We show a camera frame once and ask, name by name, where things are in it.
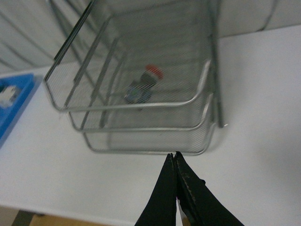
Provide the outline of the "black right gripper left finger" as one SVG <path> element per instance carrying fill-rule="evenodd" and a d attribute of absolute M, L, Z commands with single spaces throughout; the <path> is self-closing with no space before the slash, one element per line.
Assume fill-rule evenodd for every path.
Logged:
<path fill-rule="evenodd" d="M 176 182 L 175 161 L 169 153 L 136 226 L 176 225 Z"/>

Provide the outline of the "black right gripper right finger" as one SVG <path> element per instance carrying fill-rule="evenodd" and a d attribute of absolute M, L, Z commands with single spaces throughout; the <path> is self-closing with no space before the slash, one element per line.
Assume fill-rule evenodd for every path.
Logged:
<path fill-rule="evenodd" d="M 187 164 L 181 152 L 175 157 L 177 199 L 184 226 L 242 226 Z"/>

